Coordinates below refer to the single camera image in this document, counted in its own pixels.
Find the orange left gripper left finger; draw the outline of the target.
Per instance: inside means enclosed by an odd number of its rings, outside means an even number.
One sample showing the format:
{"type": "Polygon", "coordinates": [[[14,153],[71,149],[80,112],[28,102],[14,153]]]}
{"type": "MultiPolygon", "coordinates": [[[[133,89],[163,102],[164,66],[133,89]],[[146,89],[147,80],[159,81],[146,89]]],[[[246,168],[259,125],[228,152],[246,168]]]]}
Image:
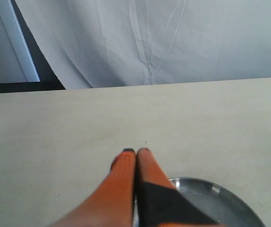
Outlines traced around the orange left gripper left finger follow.
{"type": "Polygon", "coordinates": [[[134,216],[136,153],[126,148],[95,191],[52,227],[131,227],[134,216]]]}

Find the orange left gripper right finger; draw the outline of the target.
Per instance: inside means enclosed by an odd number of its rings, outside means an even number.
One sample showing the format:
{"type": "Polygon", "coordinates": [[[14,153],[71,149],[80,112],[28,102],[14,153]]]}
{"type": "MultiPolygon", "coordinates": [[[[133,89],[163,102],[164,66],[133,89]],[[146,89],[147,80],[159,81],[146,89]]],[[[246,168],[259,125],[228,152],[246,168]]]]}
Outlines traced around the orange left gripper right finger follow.
{"type": "Polygon", "coordinates": [[[221,227],[185,199],[169,181],[152,152],[136,155],[135,192],[141,227],[221,227]]]}

